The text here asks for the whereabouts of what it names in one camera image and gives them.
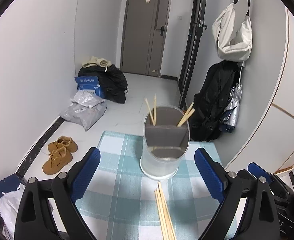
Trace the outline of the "white shoulder bag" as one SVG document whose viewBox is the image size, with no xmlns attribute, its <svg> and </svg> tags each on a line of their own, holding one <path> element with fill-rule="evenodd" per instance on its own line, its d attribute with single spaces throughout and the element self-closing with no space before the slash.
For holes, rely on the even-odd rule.
<svg viewBox="0 0 294 240">
<path fill-rule="evenodd" d="M 235 5 L 239 0 L 233 0 L 218 16 L 212 25 L 218 57 L 233 62 L 247 61 L 252 50 L 252 26 L 250 12 L 247 11 L 244 20 L 235 31 Z"/>
</svg>

